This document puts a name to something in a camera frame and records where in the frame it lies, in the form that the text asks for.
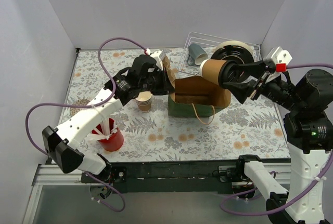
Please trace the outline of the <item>stack of kraft paper cups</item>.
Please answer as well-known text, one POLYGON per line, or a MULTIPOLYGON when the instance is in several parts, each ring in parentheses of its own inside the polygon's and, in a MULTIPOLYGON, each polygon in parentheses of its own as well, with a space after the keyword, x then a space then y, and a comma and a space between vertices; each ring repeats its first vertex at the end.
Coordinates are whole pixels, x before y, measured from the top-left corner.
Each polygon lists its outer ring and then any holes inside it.
POLYGON ((149 91, 139 93, 138 97, 135 98, 138 108, 147 112, 151 109, 152 93, 149 91))

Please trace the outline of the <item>single kraft paper cup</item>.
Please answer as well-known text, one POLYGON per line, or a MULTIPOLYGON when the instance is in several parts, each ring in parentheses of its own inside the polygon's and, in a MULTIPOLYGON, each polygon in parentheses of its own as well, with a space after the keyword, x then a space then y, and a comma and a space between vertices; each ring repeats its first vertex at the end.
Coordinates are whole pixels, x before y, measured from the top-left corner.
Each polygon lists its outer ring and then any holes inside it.
POLYGON ((200 65, 200 76, 215 85, 219 85, 219 74, 225 63, 225 60, 207 59, 203 61, 200 65))

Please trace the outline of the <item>brown and green paper bag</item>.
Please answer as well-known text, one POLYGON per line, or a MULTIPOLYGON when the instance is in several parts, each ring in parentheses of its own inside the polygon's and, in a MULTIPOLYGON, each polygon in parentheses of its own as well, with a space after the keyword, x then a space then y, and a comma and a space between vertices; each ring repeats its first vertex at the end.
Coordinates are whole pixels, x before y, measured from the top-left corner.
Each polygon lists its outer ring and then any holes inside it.
POLYGON ((201 76, 176 78, 170 68, 168 57, 162 59, 172 89, 168 97, 168 115, 178 118, 196 118, 202 124, 206 117, 215 117, 215 114, 227 108, 231 102, 231 92, 220 88, 201 76))

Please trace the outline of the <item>black plastic cup lid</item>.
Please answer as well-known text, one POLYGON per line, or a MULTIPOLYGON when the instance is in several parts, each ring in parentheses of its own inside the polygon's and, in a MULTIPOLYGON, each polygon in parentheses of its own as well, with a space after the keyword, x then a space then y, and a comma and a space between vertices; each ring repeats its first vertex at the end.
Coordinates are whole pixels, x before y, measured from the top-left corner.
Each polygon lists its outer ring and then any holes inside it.
POLYGON ((244 71, 239 69, 239 65, 236 61, 227 60, 219 71, 218 85, 223 87, 224 83, 241 83, 244 82, 248 76, 244 71))

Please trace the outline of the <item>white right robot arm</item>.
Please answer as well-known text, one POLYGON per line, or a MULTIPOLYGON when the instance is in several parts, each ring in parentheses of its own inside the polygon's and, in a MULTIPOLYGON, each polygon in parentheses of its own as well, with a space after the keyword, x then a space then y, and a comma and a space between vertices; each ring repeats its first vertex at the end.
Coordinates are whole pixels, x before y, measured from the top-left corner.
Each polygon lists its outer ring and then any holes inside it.
POLYGON ((297 84, 287 74, 285 63, 227 61, 218 84, 240 103, 264 96, 288 110, 283 122, 290 153, 290 186, 281 186, 256 155, 238 158, 234 173, 251 180, 265 198, 264 214, 271 223, 326 223, 322 210, 325 174, 332 165, 332 122, 325 110, 332 102, 329 64, 309 64, 297 84))

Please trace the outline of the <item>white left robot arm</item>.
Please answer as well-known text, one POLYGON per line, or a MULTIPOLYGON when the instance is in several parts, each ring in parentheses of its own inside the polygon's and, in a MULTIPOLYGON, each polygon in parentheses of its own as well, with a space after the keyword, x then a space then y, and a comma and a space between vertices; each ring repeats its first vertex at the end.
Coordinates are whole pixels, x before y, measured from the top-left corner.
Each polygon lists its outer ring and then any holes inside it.
POLYGON ((82 153, 78 147, 97 125, 141 92, 149 91, 154 96, 173 92, 167 69, 162 63, 164 58, 165 53, 161 50, 136 57, 131 67, 120 70, 104 85, 85 110, 55 128, 47 126, 43 129, 47 154, 63 173, 79 169, 93 174, 99 182, 110 178, 110 165, 102 155, 82 153))

